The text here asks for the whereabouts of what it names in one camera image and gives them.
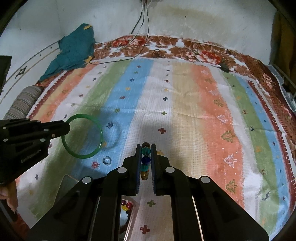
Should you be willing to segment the person's left hand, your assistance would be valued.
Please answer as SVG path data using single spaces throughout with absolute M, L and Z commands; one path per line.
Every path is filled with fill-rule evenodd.
M 1 186 L 0 195 L 1 195 L 1 200 L 6 200 L 8 207 L 12 210 L 13 213 L 15 213 L 19 205 L 16 181 L 11 182 L 7 186 Z

